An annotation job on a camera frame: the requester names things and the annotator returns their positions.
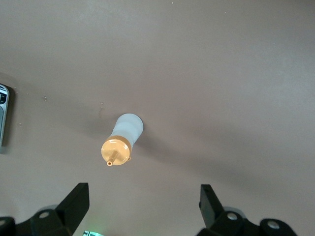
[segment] phone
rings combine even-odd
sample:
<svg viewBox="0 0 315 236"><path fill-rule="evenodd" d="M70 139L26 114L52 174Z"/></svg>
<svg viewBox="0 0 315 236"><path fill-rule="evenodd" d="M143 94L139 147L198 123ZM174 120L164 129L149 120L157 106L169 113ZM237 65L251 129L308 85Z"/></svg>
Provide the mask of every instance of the phone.
<svg viewBox="0 0 315 236"><path fill-rule="evenodd" d="M0 84L0 147L2 146L6 111L9 102L9 90L6 86Z"/></svg>

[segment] screw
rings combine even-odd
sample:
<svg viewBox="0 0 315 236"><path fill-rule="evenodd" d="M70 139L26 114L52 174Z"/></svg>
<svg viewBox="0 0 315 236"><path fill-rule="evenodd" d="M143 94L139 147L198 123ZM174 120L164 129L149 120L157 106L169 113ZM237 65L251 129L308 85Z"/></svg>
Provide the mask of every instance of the screw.
<svg viewBox="0 0 315 236"><path fill-rule="evenodd" d="M278 230L280 229L280 226L277 224L277 222L273 221L273 220L270 220L268 221L268 226L274 230Z"/></svg>
<svg viewBox="0 0 315 236"><path fill-rule="evenodd" d="M40 218L40 219L43 219L43 218L46 218L47 216L49 216L49 212L48 212L48 211L45 211L45 212L43 212L43 213L41 213L41 214L39 215L39 218Z"/></svg>
<svg viewBox="0 0 315 236"><path fill-rule="evenodd" d="M230 219L230 220L237 220L237 215L234 214L233 212L230 212L227 214L227 217Z"/></svg>

